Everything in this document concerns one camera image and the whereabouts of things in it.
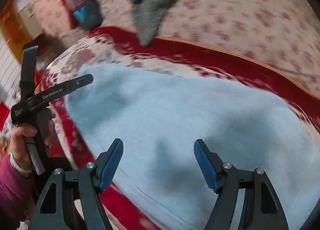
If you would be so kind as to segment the magenta left sleeve forearm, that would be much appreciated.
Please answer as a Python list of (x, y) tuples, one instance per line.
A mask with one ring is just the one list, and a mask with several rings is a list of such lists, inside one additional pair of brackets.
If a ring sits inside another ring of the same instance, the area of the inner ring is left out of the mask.
[(11, 164), (10, 157), (1, 164), (1, 229), (18, 229), (25, 220), (31, 199), (33, 178), (23, 176)]

